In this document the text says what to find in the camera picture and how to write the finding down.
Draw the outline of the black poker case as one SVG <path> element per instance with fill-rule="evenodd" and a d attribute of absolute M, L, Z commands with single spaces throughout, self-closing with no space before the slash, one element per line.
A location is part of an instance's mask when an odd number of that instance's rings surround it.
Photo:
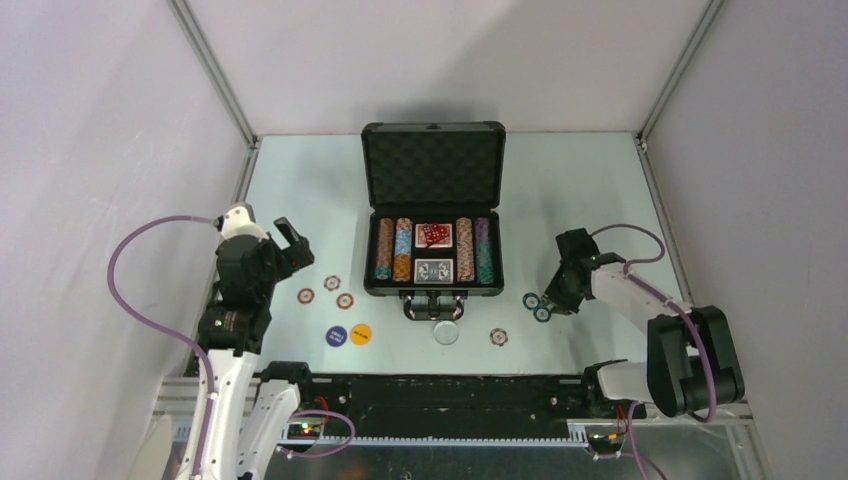
<path fill-rule="evenodd" d="M 500 218 L 506 128 L 499 121 L 386 123 L 363 127 L 361 144 L 368 201 L 372 209 L 366 250 L 365 291 L 375 297 L 397 298 L 404 316 L 413 321 L 457 321 L 470 297 L 494 297 L 504 289 Z M 475 278 L 457 281 L 456 221 L 472 220 Z M 476 276 L 477 218 L 490 221 L 494 282 L 480 284 Z M 378 223 L 381 218 L 413 222 L 411 278 L 407 282 L 375 280 Z M 453 247 L 417 249 L 415 225 L 453 225 Z M 453 259 L 452 284 L 415 284 L 416 259 Z"/>

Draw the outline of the red dice set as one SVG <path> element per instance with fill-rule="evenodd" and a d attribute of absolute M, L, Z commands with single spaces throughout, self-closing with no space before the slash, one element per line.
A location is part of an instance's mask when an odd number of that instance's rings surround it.
<path fill-rule="evenodd" d="M 417 249 L 449 249 L 453 247 L 453 225 L 449 223 L 420 223 L 415 225 Z"/>

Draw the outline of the white red poker chip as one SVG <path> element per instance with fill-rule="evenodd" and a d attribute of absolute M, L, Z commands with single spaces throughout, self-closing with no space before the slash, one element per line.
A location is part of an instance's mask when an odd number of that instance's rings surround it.
<path fill-rule="evenodd" d="M 338 276 L 330 275 L 324 280 L 324 288 L 328 291 L 335 291 L 340 287 L 341 279 Z"/>

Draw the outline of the yellow big blind button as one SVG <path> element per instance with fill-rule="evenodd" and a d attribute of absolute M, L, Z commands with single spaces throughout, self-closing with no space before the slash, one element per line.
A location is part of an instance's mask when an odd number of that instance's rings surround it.
<path fill-rule="evenodd" d="M 354 345 L 364 346 L 373 339 L 373 330 L 367 324 L 357 324 L 350 330 L 350 340 Z"/>

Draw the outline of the green blue 50 chip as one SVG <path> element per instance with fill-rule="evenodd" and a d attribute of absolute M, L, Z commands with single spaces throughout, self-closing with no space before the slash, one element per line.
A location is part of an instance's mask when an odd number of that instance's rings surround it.
<path fill-rule="evenodd" d="M 540 297 L 533 292 L 528 292 L 522 297 L 522 304 L 527 310 L 535 311 L 539 308 L 540 303 Z"/>
<path fill-rule="evenodd" d="M 539 306 L 533 310 L 533 317 L 537 322 L 546 323 L 551 318 L 551 311 L 544 306 Z"/>

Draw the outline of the blue playing card deck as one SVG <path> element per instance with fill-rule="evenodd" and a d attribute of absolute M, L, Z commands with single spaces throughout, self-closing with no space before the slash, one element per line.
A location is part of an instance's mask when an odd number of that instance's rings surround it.
<path fill-rule="evenodd" d="M 452 284 L 455 280 L 453 259 L 416 259 L 415 284 Z"/>

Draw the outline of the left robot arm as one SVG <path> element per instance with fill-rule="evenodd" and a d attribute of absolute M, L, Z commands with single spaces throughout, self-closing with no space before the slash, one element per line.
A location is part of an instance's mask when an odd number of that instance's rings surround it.
<path fill-rule="evenodd" d="M 274 396 L 255 412 L 247 434 L 240 433 L 247 390 L 272 320 L 276 285 L 315 260 L 308 239 L 286 218 L 274 225 L 288 247 L 278 246 L 245 203 L 230 207 L 217 220 L 222 236 L 215 251 L 220 296 L 207 304 L 198 325 L 200 390 L 180 479 L 258 477 L 259 460 L 267 460 L 274 449 L 272 427 L 315 406 L 311 384 L 298 378 L 278 380 Z"/>

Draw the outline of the pink brown chip stack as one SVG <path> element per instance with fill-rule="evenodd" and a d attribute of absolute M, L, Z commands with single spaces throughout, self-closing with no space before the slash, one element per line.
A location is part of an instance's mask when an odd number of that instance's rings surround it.
<path fill-rule="evenodd" d="M 472 220 L 461 217 L 456 221 L 457 281 L 471 282 L 475 278 Z"/>

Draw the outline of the blue small blind button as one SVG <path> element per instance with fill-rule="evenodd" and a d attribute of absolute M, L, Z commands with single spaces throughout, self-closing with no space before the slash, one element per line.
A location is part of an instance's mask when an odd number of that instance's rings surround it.
<path fill-rule="evenodd" d="M 333 348 L 343 346 L 348 340 L 348 331 L 342 326 L 332 326 L 325 333 L 326 343 Z"/>

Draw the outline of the blue orange chip stack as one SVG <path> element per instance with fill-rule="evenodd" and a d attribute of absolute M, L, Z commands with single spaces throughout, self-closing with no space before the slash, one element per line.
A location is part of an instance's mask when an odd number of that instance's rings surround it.
<path fill-rule="evenodd" d="M 399 218 L 396 222 L 394 239 L 393 276 L 394 282 L 407 282 L 411 278 L 413 222 Z"/>

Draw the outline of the purple green chip stack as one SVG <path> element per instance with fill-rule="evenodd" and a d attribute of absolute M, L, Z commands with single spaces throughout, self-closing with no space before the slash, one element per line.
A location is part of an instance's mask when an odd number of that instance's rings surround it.
<path fill-rule="evenodd" d="M 494 282 L 494 267 L 489 219 L 486 217 L 477 218 L 474 222 L 474 228 L 477 280 L 480 284 L 492 284 Z"/>

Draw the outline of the brown white poker chip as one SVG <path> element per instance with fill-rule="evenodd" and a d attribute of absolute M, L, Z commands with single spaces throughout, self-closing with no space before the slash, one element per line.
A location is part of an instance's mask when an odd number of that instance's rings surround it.
<path fill-rule="evenodd" d="M 489 334 L 489 338 L 490 342 L 498 347 L 504 346 L 509 340 L 508 333 L 501 328 L 493 329 Z"/>

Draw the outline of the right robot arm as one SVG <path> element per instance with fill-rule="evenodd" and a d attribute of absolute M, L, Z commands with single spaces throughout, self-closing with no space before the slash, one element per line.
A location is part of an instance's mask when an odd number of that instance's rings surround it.
<path fill-rule="evenodd" d="M 600 250 L 584 228 L 556 238 L 559 266 L 544 290 L 535 316 L 571 315 L 583 303 L 602 302 L 646 337 L 643 361 L 609 360 L 585 368 L 581 392 L 585 411 L 606 418 L 622 401 L 652 404 L 667 417 L 687 415 L 707 423 L 721 405 L 744 399 L 746 385 L 725 313 L 674 298 L 626 259 Z"/>

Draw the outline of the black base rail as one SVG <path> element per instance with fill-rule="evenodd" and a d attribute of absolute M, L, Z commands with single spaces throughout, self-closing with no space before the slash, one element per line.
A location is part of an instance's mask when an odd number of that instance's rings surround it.
<path fill-rule="evenodd" d="M 315 375 L 301 401 L 345 415 L 359 440 L 569 439 L 579 420 L 622 427 L 630 407 L 578 375 Z"/>

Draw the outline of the clear dealer button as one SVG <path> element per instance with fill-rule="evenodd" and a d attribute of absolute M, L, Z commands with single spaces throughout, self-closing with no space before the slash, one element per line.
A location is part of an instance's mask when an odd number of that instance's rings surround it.
<path fill-rule="evenodd" d="M 440 345 L 453 345 L 459 338 L 459 328 L 453 321 L 439 321 L 433 327 L 433 337 Z"/>

